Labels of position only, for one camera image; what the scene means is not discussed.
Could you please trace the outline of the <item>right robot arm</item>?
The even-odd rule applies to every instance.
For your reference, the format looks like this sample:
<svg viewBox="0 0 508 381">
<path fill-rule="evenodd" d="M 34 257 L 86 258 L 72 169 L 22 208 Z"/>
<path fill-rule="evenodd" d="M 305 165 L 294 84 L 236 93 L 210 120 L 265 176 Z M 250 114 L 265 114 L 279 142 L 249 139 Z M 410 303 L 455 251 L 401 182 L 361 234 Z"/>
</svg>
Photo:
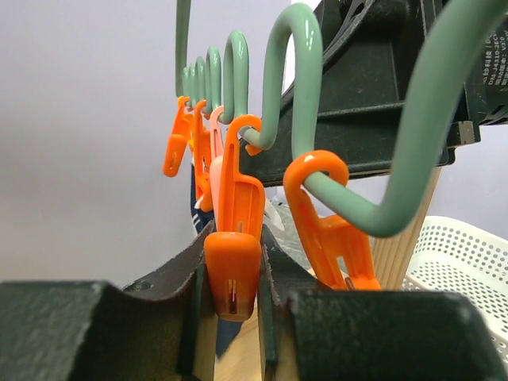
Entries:
<svg viewBox="0 0 508 381">
<path fill-rule="evenodd" d="M 391 169 L 399 119 L 418 53 L 442 1 L 322 1 L 314 7 L 323 52 L 314 146 L 338 155 L 354 179 Z M 465 81 L 439 159 L 507 121 L 507 25 L 485 40 Z"/>
</svg>

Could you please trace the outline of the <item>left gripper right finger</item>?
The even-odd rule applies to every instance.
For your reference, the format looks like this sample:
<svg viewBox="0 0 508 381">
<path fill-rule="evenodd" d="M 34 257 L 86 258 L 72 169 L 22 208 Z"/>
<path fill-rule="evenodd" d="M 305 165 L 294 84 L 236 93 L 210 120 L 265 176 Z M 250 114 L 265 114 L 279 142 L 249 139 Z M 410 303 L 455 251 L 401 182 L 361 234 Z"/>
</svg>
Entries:
<svg viewBox="0 0 508 381">
<path fill-rule="evenodd" d="M 459 294 L 334 291 L 262 232 L 258 290 L 265 380 L 497 380 L 500 358 Z"/>
</svg>

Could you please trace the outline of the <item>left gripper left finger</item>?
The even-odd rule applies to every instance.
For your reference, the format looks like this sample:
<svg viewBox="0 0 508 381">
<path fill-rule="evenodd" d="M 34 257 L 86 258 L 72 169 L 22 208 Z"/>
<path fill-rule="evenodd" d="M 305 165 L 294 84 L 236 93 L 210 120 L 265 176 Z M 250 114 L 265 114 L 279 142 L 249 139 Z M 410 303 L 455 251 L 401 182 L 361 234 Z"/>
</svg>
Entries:
<svg viewBox="0 0 508 381">
<path fill-rule="evenodd" d="M 1 285 L 4 380 L 211 380 L 217 317 L 203 244 L 125 288 L 104 281 Z"/>
</svg>

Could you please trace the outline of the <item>pink clip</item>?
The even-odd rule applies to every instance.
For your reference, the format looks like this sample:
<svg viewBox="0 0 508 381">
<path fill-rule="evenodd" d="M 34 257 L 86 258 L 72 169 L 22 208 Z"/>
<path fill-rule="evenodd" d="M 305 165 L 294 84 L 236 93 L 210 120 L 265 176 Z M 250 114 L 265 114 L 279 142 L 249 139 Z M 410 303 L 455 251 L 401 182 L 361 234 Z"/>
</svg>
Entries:
<svg viewBox="0 0 508 381">
<path fill-rule="evenodd" d="M 224 142 L 221 134 L 221 126 L 219 125 L 218 118 L 222 115 L 224 106 L 219 106 L 210 115 L 210 190 L 211 198 L 214 208 L 214 213 L 218 212 L 219 207 L 219 193 L 221 181 L 221 168 L 222 159 L 224 155 Z"/>
</svg>

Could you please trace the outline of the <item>green wire hanger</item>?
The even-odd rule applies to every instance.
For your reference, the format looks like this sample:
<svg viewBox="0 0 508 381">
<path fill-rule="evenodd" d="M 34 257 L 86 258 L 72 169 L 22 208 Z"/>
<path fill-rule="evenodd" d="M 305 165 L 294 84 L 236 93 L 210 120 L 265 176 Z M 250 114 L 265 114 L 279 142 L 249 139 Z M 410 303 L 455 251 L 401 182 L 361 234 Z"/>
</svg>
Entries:
<svg viewBox="0 0 508 381">
<path fill-rule="evenodd" d="M 336 214 L 373 237 L 400 233 L 413 220 L 429 177 L 439 164 L 465 81 L 485 40 L 507 17 L 504 1 L 442 1 L 420 49 L 407 87 L 390 176 L 380 204 L 329 179 L 311 175 L 305 188 Z M 271 28 L 264 59 L 259 132 L 241 131 L 262 151 L 275 143 L 283 94 L 293 89 L 291 154 L 315 150 L 324 45 L 314 8 L 288 6 Z"/>
</svg>

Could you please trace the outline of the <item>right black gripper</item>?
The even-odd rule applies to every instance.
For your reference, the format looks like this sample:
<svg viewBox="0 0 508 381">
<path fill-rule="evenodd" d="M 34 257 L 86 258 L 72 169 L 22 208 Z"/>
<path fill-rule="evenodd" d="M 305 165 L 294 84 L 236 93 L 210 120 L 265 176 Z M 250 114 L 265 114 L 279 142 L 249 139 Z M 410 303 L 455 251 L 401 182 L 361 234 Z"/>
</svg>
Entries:
<svg viewBox="0 0 508 381">
<path fill-rule="evenodd" d="M 442 1 L 322 1 L 324 44 L 316 149 L 337 154 L 350 176 L 386 174 L 410 76 Z M 272 148 L 241 153 L 240 169 L 266 186 L 279 185 L 289 165 L 293 89 L 282 96 Z"/>
</svg>

